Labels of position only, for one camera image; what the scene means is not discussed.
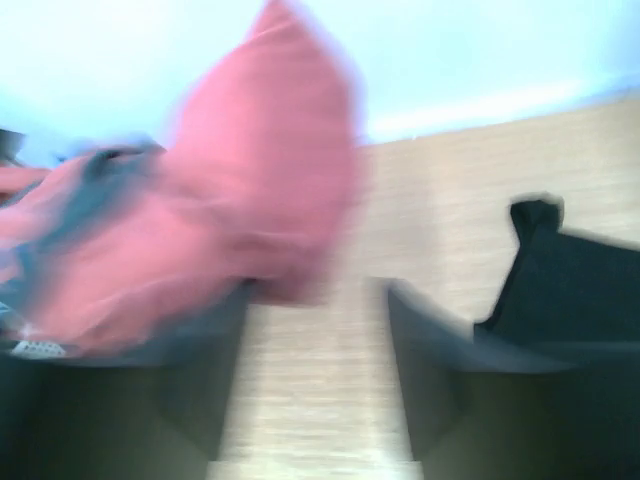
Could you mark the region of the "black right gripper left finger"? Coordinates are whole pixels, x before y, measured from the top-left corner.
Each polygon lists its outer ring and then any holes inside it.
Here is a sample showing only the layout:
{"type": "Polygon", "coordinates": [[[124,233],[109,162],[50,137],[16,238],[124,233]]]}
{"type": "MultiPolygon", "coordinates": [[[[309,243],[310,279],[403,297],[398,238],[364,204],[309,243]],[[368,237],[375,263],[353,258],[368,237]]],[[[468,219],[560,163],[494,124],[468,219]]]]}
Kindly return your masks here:
{"type": "Polygon", "coordinates": [[[119,357],[1,344],[5,479],[203,479],[217,459],[253,285],[119,357]]]}

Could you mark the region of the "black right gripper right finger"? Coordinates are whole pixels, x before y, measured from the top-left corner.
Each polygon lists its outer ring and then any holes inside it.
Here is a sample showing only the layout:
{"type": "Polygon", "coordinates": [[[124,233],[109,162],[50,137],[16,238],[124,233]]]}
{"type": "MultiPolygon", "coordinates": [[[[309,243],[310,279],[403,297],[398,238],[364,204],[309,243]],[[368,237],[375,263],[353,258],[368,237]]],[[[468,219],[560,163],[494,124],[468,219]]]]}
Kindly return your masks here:
{"type": "Polygon", "coordinates": [[[406,284],[387,312],[412,455],[427,479],[635,479],[639,346],[466,336],[406,284]]]}

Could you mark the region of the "black tank top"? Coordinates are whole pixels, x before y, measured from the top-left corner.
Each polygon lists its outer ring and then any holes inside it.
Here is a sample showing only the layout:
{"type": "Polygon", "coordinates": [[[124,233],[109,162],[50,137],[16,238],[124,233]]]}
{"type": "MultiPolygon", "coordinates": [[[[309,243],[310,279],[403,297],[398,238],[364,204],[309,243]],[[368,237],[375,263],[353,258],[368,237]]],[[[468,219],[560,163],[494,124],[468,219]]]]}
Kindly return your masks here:
{"type": "Polygon", "coordinates": [[[519,345],[638,341],[638,247],[561,232],[562,204],[550,198],[515,201],[509,213],[518,250],[475,331],[519,345]]]}

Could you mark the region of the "red tank top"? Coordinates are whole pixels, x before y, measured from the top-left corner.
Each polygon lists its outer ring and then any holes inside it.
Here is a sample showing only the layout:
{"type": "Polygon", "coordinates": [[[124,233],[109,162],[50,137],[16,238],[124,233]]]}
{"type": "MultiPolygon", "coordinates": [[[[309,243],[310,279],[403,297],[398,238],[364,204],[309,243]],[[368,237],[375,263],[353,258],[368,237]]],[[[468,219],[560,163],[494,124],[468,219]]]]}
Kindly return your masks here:
{"type": "Polygon", "coordinates": [[[316,302],[365,183],[357,117],[327,33],[296,2],[267,2],[168,146],[2,169],[2,335],[117,355],[245,280],[262,304],[316,302]]]}

